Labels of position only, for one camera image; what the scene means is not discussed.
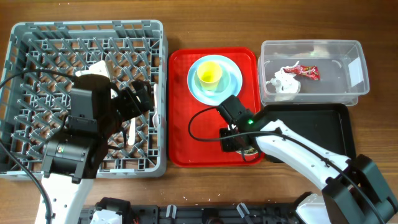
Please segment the mint green bowl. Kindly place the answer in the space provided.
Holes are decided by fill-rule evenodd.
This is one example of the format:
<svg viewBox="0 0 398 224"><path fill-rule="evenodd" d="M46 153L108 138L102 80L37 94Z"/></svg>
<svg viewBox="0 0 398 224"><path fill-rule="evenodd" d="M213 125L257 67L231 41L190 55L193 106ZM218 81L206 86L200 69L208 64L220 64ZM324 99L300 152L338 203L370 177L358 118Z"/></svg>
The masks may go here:
<svg viewBox="0 0 398 224"><path fill-rule="evenodd" d="M244 147L244 148L238 149L236 152L238 154L240 154L240 155L243 154L244 156L253 156L253 155L257 155L258 154L258 151L252 146L248 146L248 147Z"/></svg>

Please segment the white plastic fork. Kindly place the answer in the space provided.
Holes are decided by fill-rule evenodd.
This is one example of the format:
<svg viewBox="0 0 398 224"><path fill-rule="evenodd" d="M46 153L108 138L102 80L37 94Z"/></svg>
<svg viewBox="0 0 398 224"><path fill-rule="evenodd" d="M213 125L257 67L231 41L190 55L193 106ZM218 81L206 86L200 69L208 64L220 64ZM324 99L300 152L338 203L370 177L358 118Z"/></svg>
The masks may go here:
<svg viewBox="0 0 398 224"><path fill-rule="evenodd" d="M152 123L154 125L154 129L157 131L158 130L158 125L159 125L159 114L158 114L158 90L159 86L156 83L154 86L154 115L152 117Z"/></svg>

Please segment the white plastic spoon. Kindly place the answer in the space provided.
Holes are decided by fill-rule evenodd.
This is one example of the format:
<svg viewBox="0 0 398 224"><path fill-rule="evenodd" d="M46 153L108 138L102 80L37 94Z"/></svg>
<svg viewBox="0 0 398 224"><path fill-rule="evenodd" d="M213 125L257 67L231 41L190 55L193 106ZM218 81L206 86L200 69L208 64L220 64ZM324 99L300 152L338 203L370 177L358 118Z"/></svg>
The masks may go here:
<svg viewBox="0 0 398 224"><path fill-rule="evenodd" d="M135 141L136 141L136 119L132 118L130 120L127 143L129 146L133 146L135 144Z"/></svg>

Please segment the white napkin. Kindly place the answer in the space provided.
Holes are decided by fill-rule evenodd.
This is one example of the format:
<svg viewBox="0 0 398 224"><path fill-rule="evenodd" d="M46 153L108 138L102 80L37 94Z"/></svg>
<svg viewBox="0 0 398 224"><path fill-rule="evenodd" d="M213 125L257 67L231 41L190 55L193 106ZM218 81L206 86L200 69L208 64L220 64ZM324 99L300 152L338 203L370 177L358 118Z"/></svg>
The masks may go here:
<svg viewBox="0 0 398 224"><path fill-rule="evenodd" d="M287 72L287 69L294 68L299 64L296 62L293 66L281 67L279 71L275 72L274 77L266 84L272 84L275 87L276 93L296 94L301 89L301 83L295 79L296 74Z"/></svg>

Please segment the red candy wrapper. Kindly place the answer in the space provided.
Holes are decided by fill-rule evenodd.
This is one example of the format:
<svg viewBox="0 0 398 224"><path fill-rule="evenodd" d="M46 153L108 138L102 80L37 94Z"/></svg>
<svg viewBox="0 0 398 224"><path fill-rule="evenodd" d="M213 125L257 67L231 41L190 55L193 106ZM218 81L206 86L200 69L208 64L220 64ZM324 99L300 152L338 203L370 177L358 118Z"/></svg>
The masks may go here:
<svg viewBox="0 0 398 224"><path fill-rule="evenodd" d="M320 72L317 66L294 65L293 67L284 68L283 71L301 75L312 80L320 79Z"/></svg>

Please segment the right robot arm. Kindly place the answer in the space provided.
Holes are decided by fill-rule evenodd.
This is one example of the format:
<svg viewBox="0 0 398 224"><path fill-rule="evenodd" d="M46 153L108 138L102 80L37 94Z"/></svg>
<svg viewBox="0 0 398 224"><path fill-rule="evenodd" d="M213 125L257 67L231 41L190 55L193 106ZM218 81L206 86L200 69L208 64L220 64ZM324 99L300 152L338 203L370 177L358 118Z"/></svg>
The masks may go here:
<svg viewBox="0 0 398 224"><path fill-rule="evenodd" d="M331 152L291 130L262 110L253 114L231 95L217 111L237 127L236 138L295 169L322 192L315 205L299 205L306 223L387 223L397 213L397 199L376 163Z"/></svg>

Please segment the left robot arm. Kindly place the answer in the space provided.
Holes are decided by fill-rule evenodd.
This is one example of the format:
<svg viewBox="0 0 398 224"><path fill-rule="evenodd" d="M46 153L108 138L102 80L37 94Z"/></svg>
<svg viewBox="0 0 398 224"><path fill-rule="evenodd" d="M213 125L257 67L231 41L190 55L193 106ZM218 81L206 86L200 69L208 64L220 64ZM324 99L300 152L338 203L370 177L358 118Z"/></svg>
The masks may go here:
<svg viewBox="0 0 398 224"><path fill-rule="evenodd" d="M60 128L44 146L41 197L36 223L77 223L109 138L122 123L153 108L151 85L136 80L120 90L108 77L76 77L70 90L68 128Z"/></svg>

